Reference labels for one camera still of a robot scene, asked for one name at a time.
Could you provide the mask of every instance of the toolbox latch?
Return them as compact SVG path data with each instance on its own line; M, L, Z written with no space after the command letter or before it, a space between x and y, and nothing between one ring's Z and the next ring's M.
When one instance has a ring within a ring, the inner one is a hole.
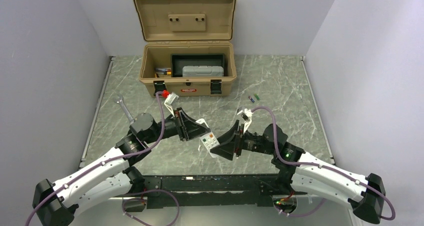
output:
M167 87L165 86L165 81L153 81L153 85L154 85L153 96L156 96L156 92L167 90Z
M222 80L221 79L212 79L210 81L210 94L211 95L220 95L223 93L221 90Z

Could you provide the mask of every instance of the gray marble surface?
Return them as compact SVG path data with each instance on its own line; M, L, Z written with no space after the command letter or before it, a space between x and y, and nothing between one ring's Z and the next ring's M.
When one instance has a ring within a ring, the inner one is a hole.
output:
M150 113L161 119L156 100L149 96L138 80L141 56L116 57L100 104L97 120L89 142L86 161L91 163L115 145L128 131L129 122L120 106L113 101L121 93L133 116ZM245 106L268 106L277 124L294 145L304 148L321 160L330 162L323 130L299 56L236 55L237 79L226 97L180 97L174 107L182 107L194 119L204 118L219 137L240 116L236 109ZM258 94L252 103L248 96ZM253 115L250 132L262 134L270 124L268 112L258 110ZM263 174L277 173L270 163L272 156L244 150L233 161L212 158L199 147L197 139L182 142L178 137L162 140L135 166L144 175L202 175L202 174Z

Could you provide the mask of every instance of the metal wrench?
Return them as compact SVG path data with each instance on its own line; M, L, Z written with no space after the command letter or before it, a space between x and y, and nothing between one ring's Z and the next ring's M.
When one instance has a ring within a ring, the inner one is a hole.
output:
M123 112L125 113L125 116L128 118L129 124L134 123L134 118L133 116L131 116L130 111L128 110L127 106L125 106L124 103L124 96L122 96L122 94L118 93L115 98L114 98L115 102L117 104L120 105L121 109L123 110Z

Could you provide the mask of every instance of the toolbox logo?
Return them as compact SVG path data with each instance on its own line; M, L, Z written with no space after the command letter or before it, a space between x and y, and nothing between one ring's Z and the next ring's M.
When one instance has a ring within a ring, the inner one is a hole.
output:
M188 89L181 89L181 92L183 93L191 93L191 92L196 92L197 89L195 88L188 88Z

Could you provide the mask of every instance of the gray plastic case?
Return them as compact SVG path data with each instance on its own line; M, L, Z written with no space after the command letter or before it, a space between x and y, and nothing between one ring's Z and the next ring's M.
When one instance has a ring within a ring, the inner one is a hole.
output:
M224 68L221 66L184 66L183 77L223 77Z

